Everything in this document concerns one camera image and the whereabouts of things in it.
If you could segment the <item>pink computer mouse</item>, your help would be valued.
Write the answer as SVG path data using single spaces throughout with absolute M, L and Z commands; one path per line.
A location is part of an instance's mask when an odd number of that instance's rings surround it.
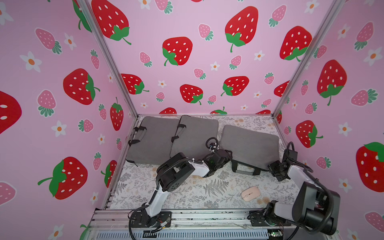
M 241 197 L 245 202 L 250 202 L 261 195 L 261 191 L 258 187 L 250 187 L 241 193 Z

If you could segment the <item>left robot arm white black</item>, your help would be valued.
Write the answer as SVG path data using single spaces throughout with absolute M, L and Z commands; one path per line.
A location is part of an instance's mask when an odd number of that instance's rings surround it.
M 206 148 L 210 153 L 202 159 L 190 159 L 185 154 L 178 153 L 160 165 L 151 200 L 128 214 L 128 229 L 132 240 L 136 239 L 133 228 L 146 228 L 144 234 L 152 235 L 171 225 L 172 212 L 163 211 L 163 205 L 169 194 L 190 176 L 211 177 L 233 159 L 233 152 L 220 148 L 219 141 L 215 137 L 206 141 Z

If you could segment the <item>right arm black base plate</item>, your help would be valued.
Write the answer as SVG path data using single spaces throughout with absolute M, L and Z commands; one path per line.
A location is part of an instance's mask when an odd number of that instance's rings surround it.
M 253 227 L 288 227 L 292 225 L 287 221 L 274 222 L 273 220 L 266 218 L 265 211 L 266 209 L 249 211 L 249 215 L 247 216 L 247 219 L 251 222 L 251 225 Z

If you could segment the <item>grey laptop bag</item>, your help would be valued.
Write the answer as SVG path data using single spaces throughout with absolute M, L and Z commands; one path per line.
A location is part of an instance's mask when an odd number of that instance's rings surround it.
M 217 120 L 182 116 L 175 136 L 171 138 L 170 156 L 183 153 L 190 159 L 202 159 L 211 153 L 206 147 L 206 141 L 211 137 L 217 137 L 218 128 Z
M 220 147 L 232 151 L 232 171 L 237 174 L 257 176 L 280 160 L 278 136 L 236 126 L 224 126 Z
M 135 165 L 165 163 L 171 158 L 172 137 L 178 125 L 178 119 L 144 117 L 140 126 L 134 128 L 126 161 Z

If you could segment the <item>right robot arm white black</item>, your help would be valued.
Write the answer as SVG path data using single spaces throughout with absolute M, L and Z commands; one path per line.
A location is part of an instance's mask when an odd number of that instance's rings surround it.
M 297 157 L 294 143 L 289 142 L 283 159 L 269 165 L 270 172 L 279 182 L 292 180 L 300 191 L 292 205 L 271 201 L 264 218 L 269 225 L 290 223 L 308 234 L 331 236 L 337 230 L 341 197 L 315 178 L 313 170 L 298 162 Z

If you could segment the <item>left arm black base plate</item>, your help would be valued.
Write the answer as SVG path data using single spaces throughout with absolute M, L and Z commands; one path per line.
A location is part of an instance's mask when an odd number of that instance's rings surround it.
M 132 213 L 129 226 L 131 228 L 158 228 L 160 225 L 171 226 L 172 212 L 160 212 L 154 217 L 150 217 L 146 210 L 140 210 Z

